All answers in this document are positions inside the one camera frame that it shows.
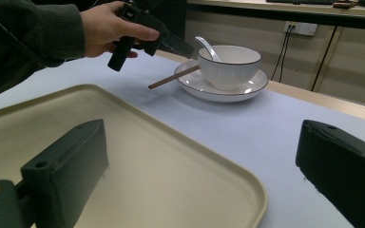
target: bowl rim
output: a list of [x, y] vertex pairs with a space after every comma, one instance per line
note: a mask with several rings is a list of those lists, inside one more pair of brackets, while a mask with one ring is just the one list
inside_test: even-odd
[[242, 64], [231, 64], [231, 63], [224, 63], [224, 62], [218, 62], [218, 61], [214, 61], [214, 60], [211, 60], [211, 59], [208, 59], [208, 58], [205, 58], [203, 57], [203, 55], [201, 55], [201, 52], [202, 50], [206, 51], [207, 50], [205, 49], [205, 47], [201, 48], [198, 50], [198, 56], [201, 57], [203, 60], [205, 61], [208, 61], [208, 62], [211, 62], [211, 63], [215, 63], [215, 64], [221, 64], [221, 65], [231, 65], [231, 66], [240, 66], [240, 65], [253, 65], [253, 64], [256, 64], [260, 61], [261, 59], [261, 56], [259, 54], [258, 51], [254, 50], [254, 49], [251, 49], [249, 47], [242, 47], [242, 46], [231, 46], [231, 45], [215, 45], [215, 46], [212, 46], [212, 48], [216, 48], [216, 47], [233, 47], [233, 48], [244, 48], [244, 49], [249, 49], [249, 50], [252, 50], [252, 51], [255, 51], [258, 55], [259, 55], [259, 58], [257, 61], [254, 61], [254, 62], [249, 62], [249, 63], [242, 63]]

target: spoon handle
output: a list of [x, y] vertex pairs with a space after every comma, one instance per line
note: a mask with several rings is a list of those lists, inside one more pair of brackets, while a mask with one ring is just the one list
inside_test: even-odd
[[205, 47], [214, 61], [221, 62], [221, 58], [219, 58], [218, 54], [216, 54], [215, 50], [205, 39], [203, 39], [201, 36], [196, 36], [195, 40], [200, 42]]

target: sleeve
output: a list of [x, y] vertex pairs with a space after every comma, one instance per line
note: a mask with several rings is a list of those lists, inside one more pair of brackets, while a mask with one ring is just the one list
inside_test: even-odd
[[[41, 5], [0, 0], [0, 24], [26, 49], [49, 60], [84, 57], [82, 19], [74, 5]], [[0, 93], [23, 82], [42, 66], [0, 33]]]

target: plastic tray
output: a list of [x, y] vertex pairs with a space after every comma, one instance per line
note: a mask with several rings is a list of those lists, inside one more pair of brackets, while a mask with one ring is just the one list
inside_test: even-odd
[[252, 173], [93, 85], [0, 110], [0, 180], [73, 126], [104, 119], [110, 168], [76, 227], [256, 227], [267, 195]]

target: wall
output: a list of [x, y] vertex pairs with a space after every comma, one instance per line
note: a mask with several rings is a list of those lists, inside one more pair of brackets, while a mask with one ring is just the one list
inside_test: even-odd
[[[284, 21], [189, 10], [186, 14], [185, 40], [197, 49], [195, 36], [212, 45], [237, 45], [261, 54], [260, 68], [272, 77], [283, 45]], [[292, 34], [284, 60], [281, 82], [310, 88], [325, 53], [331, 26], [318, 25], [315, 36]], [[328, 65], [318, 76], [315, 91], [365, 104], [365, 29], [344, 28], [327, 58]], [[274, 76], [279, 80], [280, 66]]]

